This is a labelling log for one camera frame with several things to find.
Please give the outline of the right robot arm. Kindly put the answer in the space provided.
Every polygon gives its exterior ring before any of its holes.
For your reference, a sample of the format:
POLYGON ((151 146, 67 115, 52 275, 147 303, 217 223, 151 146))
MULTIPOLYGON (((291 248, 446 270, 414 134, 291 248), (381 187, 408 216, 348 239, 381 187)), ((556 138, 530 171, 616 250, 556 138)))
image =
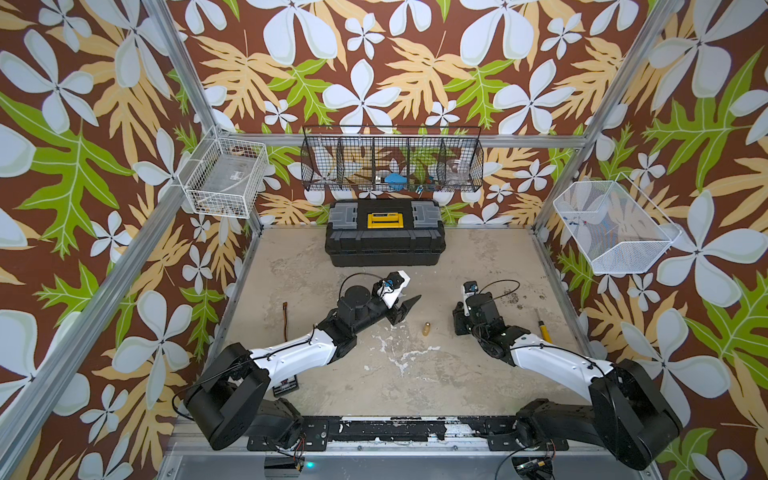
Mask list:
POLYGON ((491 358, 542 375, 585 399, 583 405, 547 399, 525 405, 511 433, 523 449, 576 441, 603 447, 623 465, 643 470, 682 431, 681 420, 637 362, 593 359, 508 325, 493 295, 474 282, 463 285, 453 321, 457 335, 472 336, 491 358))

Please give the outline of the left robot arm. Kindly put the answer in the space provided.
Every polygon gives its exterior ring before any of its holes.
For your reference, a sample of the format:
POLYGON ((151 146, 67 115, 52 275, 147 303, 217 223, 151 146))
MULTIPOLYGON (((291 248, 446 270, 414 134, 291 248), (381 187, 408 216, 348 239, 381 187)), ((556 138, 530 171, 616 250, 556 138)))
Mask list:
POLYGON ((403 289, 388 280, 371 289, 354 285, 298 339, 254 350, 240 343, 225 347, 183 400, 210 447, 220 451, 242 437, 267 449, 297 446, 304 418, 288 400, 267 400, 265 395, 285 380, 342 359, 356 347, 358 334, 379 321, 404 321, 421 297, 400 301, 403 289))

